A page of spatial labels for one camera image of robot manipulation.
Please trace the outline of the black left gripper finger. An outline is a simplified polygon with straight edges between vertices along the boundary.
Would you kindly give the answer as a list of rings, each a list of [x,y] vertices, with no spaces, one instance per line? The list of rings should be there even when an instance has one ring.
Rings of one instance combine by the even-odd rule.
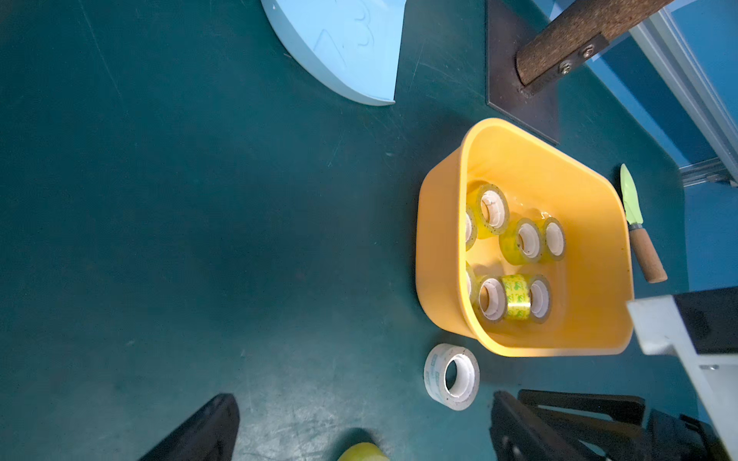
[[[233,394],[218,394],[148,451],[145,460],[225,460],[233,458],[239,408]]]

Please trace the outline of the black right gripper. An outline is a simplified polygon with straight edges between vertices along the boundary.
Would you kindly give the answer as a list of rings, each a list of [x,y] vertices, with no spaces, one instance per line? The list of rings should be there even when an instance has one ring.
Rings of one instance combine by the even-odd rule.
[[[710,424],[646,412],[635,396],[521,390],[494,395],[499,460],[728,460]]]

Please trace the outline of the transparent tape roll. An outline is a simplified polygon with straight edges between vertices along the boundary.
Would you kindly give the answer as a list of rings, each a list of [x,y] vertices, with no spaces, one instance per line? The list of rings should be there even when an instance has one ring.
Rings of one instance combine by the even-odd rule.
[[[505,320],[546,322],[553,309],[553,294],[542,275],[509,275],[502,278],[505,290]]]
[[[478,395],[479,363],[466,348],[438,344],[427,356],[423,378],[427,393],[434,401],[449,409],[463,411]]]
[[[557,262],[566,254],[566,236],[557,219],[547,217],[536,222],[542,241],[541,262]]]
[[[511,223],[499,236],[499,245],[503,257],[512,265],[534,264],[542,258],[541,232],[528,218]]]
[[[465,274],[466,274],[466,285],[467,285],[467,291],[468,291],[468,297],[469,297],[470,303],[475,303],[479,289],[478,289],[478,284],[477,284],[476,273],[472,265],[469,263],[466,263]]]
[[[337,461],[389,461],[389,457],[375,444],[362,442],[346,449]]]
[[[482,320],[501,322],[507,314],[507,292],[502,279],[488,276],[480,278],[475,302]]]
[[[509,204],[505,194],[490,182],[472,182],[468,186],[466,205],[478,239],[502,235],[509,226]]]
[[[467,251],[470,251],[478,239],[479,230],[476,215],[472,207],[466,208],[465,216],[465,248]]]

